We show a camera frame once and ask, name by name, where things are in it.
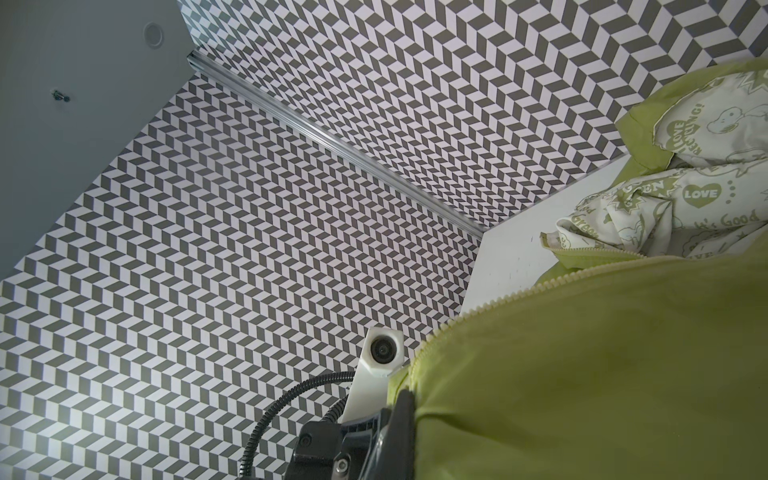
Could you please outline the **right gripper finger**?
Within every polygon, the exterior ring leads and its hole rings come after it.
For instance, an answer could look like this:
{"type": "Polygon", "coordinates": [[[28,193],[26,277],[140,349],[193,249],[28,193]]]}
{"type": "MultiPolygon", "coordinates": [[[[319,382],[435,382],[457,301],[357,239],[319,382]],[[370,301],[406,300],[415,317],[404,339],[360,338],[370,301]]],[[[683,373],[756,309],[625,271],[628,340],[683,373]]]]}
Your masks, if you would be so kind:
{"type": "Polygon", "coordinates": [[[366,479],[415,478],[415,396],[402,390],[392,411],[382,440],[374,448],[372,466],[366,479]]]}

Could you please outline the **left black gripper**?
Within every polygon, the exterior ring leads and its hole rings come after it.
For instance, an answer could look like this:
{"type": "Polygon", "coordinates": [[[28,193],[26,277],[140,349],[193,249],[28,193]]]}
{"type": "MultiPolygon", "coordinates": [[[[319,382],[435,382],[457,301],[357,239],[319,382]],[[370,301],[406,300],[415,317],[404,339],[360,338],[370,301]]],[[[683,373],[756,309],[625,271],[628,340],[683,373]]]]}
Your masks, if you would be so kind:
{"type": "Polygon", "coordinates": [[[285,479],[373,479],[390,409],[346,423],[309,422],[300,431],[285,479]]]}

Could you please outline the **green jacket with printed lining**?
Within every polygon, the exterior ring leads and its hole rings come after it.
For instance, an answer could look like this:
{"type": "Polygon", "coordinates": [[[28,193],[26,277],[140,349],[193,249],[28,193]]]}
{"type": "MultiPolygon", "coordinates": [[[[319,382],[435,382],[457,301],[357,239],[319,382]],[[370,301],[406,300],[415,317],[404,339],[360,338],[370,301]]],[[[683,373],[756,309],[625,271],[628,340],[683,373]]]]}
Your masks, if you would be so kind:
{"type": "Polygon", "coordinates": [[[688,73],[617,124],[629,160],[542,236],[531,288],[443,326],[414,479],[767,475],[767,62],[688,73]]]}

